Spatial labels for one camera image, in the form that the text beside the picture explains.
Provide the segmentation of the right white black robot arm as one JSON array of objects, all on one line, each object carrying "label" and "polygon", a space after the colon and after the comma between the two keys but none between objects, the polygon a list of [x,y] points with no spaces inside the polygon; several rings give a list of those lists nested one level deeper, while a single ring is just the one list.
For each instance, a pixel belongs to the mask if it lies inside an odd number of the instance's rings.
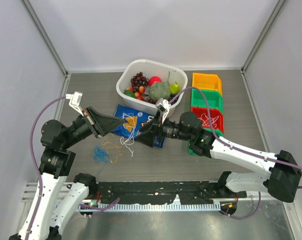
[{"label": "right white black robot arm", "polygon": [[155,141],[164,137],[187,141],[189,149],[198,156],[224,160],[251,171],[246,174],[223,172],[216,186],[221,197],[259,191],[282,202],[294,201],[302,172],[291,153],[284,150],[278,154],[267,153],[232,143],[202,128],[201,120],[190,111],[183,113],[178,123],[160,119],[158,112],[153,120],[140,128],[136,141],[149,147],[154,147]]}]

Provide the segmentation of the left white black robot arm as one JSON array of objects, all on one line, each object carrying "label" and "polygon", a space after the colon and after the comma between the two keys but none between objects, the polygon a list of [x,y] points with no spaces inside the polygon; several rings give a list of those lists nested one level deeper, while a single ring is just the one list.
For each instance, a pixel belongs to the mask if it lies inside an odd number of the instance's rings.
[{"label": "left white black robot arm", "polygon": [[90,174],[76,175],[63,201],[57,199],[70,173],[76,154],[69,148],[90,135],[96,138],[111,133],[125,123],[120,117],[107,116],[88,107],[67,127],[58,120],[49,120],[42,126],[39,182],[28,216],[12,240],[60,240],[63,231],[84,199],[96,196],[98,185]]}]

